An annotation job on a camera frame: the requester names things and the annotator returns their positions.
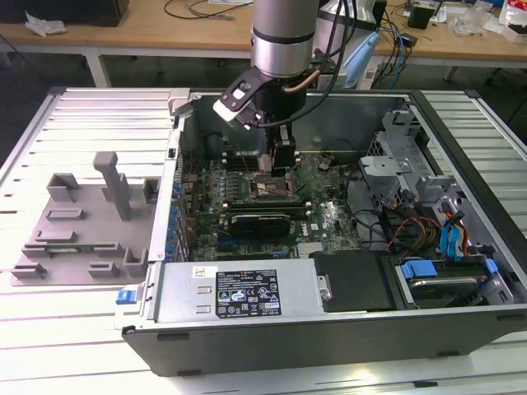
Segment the blue latch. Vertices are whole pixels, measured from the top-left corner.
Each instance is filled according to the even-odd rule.
[[[436,277],[437,270],[434,263],[430,260],[420,259],[415,261],[407,261],[401,265],[404,278],[414,277]]]
[[[494,262],[494,259],[487,258],[485,260],[485,264],[487,265],[487,269],[491,273],[491,275],[494,275],[497,273],[497,265]]]
[[[116,304],[136,304],[135,295],[137,292],[135,290],[120,290],[117,294]]]

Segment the small black box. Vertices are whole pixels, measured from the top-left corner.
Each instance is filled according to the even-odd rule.
[[[412,5],[412,11],[410,12],[410,17],[408,18],[408,27],[413,27],[414,29],[426,29],[428,22],[436,8],[427,2],[416,2]]]

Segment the table leg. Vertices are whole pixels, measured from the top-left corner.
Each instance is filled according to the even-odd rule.
[[[0,69],[7,70],[11,68],[11,60],[7,56],[7,52],[0,52]]]
[[[106,71],[105,60],[102,55],[96,51],[90,51],[84,54],[88,67],[90,68],[93,82],[97,88],[109,88],[112,86],[108,72]]]
[[[452,81],[452,78],[454,77],[455,72],[458,70],[457,66],[450,66],[446,69],[445,75],[443,76],[443,79],[446,82]]]

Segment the clutter on desk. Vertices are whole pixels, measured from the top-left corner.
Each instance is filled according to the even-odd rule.
[[[527,43],[527,2],[507,0],[500,14],[501,34],[513,43]]]
[[[62,21],[44,21],[35,18],[26,12],[27,22],[26,27],[34,31],[37,35],[45,37],[46,35],[56,35],[58,33],[65,33],[68,30]]]
[[[487,3],[479,0],[463,15],[456,15],[449,19],[448,26],[457,36],[463,35],[487,35],[483,28],[491,18],[487,12]]]

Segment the green circuit board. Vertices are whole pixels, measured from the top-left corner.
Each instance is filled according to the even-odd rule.
[[[309,202],[309,215],[301,220],[291,219],[286,237],[242,241],[231,239],[219,226],[222,218],[237,213],[235,209],[225,213],[224,203],[250,202],[254,198],[250,180],[258,181],[266,175],[229,172],[216,160],[196,160],[192,166],[187,166],[191,174],[184,176],[184,180],[192,180],[192,184],[187,183],[186,190],[191,192],[187,192],[187,203],[195,228],[190,240],[191,260],[299,258],[297,245],[313,242],[322,243],[328,251],[360,248],[357,229],[347,218],[342,201],[347,166],[319,171],[322,160],[319,154],[304,155],[290,176],[296,189],[292,200]]]

